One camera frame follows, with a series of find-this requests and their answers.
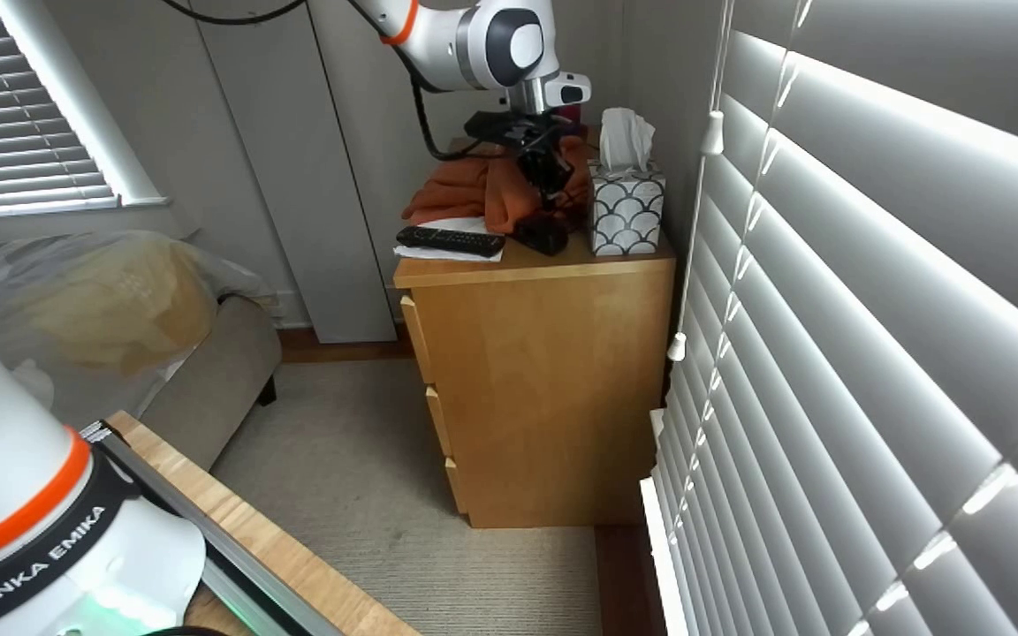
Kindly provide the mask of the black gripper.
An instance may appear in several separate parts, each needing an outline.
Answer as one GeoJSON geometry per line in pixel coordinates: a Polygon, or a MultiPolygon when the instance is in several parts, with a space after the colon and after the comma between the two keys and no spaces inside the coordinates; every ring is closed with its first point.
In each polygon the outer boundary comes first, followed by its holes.
{"type": "Polygon", "coordinates": [[[464,131],[477,140],[508,143],[520,174],[541,191],[561,191],[573,166],[561,160],[559,140],[573,135],[573,124],[550,111],[473,111],[464,131]]]}

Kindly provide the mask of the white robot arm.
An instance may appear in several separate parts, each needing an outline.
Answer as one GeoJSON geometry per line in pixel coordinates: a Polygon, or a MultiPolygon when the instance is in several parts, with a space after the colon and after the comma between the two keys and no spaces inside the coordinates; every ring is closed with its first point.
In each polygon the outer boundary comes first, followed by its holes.
{"type": "Polygon", "coordinates": [[[502,91],[497,111],[473,111],[457,160],[481,143],[502,143],[524,176],[556,193],[573,166],[559,140],[576,131],[569,104],[593,91],[592,78],[564,71],[556,44],[550,0],[473,0],[471,8],[428,8],[425,0],[351,0],[357,15],[397,48],[414,96],[502,91]]]}

